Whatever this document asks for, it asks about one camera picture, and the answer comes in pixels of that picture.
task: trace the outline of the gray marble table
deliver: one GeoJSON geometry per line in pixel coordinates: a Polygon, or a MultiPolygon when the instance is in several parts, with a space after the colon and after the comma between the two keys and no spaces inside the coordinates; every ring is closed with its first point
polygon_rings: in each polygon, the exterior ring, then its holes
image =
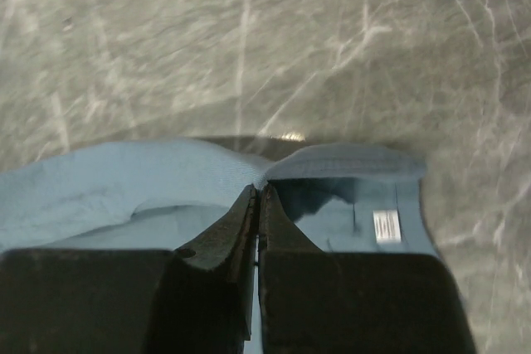
{"type": "Polygon", "coordinates": [[[480,352],[526,353],[529,56],[531,0],[0,0],[0,170],[177,136],[405,149],[480,352]]]}

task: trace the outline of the care label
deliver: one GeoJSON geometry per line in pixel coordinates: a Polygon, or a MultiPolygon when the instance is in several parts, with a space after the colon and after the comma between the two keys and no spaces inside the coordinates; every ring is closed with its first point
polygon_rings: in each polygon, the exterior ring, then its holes
{"type": "Polygon", "coordinates": [[[373,219],[376,241],[379,244],[402,242],[397,211],[375,211],[373,219]]]}

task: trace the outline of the white label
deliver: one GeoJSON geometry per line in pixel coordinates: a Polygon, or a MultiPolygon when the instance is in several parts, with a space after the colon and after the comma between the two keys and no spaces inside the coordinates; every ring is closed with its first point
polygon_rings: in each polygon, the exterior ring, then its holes
{"type": "Polygon", "coordinates": [[[373,219],[376,241],[379,244],[402,241],[397,211],[375,211],[373,219]]]}

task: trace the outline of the garment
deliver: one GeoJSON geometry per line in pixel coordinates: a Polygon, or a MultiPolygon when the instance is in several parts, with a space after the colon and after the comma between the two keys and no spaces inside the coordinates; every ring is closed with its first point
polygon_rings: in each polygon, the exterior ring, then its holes
{"type": "MultiPolygon", "coordinates": [[[[438,257],[421,218],[425,171],[404,153],[352,143],[307,147],[279,162],[190,139],[107,143],[0,175],[0,253],[173,250],[219,219],[245,186],[271,182],[287,216],[322,250],[438,257]],[[385,230],[390,217],[378,224],[381,214],[397,217],[398,235],[385,230]]],[[[247,353],[260,352],[257,316],[253,332],[247,353]]]]}

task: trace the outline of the blue cloth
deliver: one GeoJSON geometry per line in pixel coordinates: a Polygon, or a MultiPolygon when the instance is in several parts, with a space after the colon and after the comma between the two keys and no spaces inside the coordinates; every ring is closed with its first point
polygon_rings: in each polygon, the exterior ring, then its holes
{"type": "MultiPolygon", "coordinates": [[[[242,189],[275,185],[286,214],[321,249],[438,256],[422,223],[425,165],[388,148],[336,143],[279,162],[212,143],[107,143],[0,175],[0,253],[28,246],[175,249],[242,189]],[[374,212],[396,211],[401,239],[379,243],[374,212]]],[[[261,352],[255,302],[253,339],[261,352]]]]}

